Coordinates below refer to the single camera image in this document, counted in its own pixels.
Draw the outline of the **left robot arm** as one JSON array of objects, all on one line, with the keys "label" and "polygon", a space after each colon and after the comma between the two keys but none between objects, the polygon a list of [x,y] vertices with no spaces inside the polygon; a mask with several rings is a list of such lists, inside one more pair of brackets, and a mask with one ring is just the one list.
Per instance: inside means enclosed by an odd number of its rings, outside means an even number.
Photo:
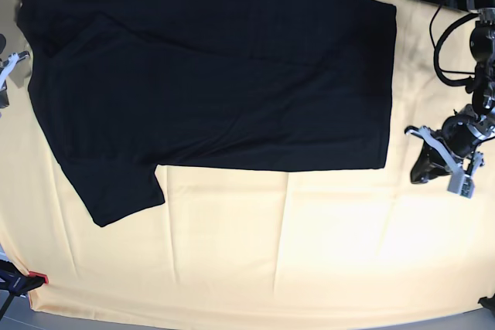
[{"label": "left robot arm", "polygon": [[[405,128],[423,141],[418,159],[410,172],[410,181],[421,185],[449,177],[449,191],[467,196],[473,190],[473,176],[483,166],[478,148],[494,139],[494,0],[465,0],[467,13],[448,26],[434,42],[433,66],[439,80],[448,87],[462,87],[472,101],[461,111],[446,118],[442,127]],[[441,68],[439,57],[448,37],[460,26],[474,21],[469,50],[476,63],[465,78],[454,80]]]}]

